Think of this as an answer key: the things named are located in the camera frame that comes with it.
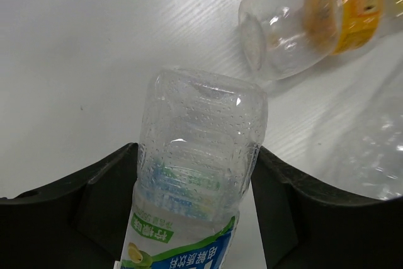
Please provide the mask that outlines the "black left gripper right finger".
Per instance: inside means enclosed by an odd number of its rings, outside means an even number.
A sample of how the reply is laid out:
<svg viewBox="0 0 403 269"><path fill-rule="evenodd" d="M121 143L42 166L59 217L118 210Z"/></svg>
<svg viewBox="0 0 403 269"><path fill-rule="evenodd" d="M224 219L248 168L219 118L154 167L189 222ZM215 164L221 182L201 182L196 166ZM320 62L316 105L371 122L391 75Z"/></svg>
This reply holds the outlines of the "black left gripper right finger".
<svg viewBox="0 0 403 269"><path fill-rule="evenodd" d="M402 199L347 192L261 148L251 184L267 268L401 268Z"/></svg>

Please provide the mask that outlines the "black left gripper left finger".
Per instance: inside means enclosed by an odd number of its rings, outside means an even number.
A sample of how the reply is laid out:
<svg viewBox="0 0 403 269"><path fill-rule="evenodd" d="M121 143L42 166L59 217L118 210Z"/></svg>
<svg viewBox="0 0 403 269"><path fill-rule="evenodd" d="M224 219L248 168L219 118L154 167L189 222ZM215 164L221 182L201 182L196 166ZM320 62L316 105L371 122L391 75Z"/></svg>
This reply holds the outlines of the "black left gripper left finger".
<svg viewBox="0 0 403 269"><path fill-rule="evenodd" d="M1 199L1 268L113 268L121 257L138 145Z"/></svg>

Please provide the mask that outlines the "green-white label clear bottle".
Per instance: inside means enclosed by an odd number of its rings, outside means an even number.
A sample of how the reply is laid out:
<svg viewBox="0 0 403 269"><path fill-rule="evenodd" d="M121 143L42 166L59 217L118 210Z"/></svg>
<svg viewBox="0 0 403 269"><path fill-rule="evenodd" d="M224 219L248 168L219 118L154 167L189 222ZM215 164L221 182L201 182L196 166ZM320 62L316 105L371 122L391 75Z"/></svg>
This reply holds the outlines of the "green-white label clear bottle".
<svg viewBox="0 0 403 269"><path fill-rule="evenodd" d="M257 84L180 67L150 81L122 268L222 268L268 121Z"/></svg>

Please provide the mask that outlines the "orange-label bottle yellow cap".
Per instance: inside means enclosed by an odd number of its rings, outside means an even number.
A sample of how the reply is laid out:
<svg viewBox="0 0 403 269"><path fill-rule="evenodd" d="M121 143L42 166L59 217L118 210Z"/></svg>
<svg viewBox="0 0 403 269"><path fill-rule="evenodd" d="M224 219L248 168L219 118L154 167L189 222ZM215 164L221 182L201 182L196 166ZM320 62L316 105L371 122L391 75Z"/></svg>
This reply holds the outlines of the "orange-label bottle yellow cap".
<svg viewBox="0 0 403 269"><path fill-rule="evenodd" d="M402 0L242 0L238 20L251 72L280 80L401 32Z"/></svg>

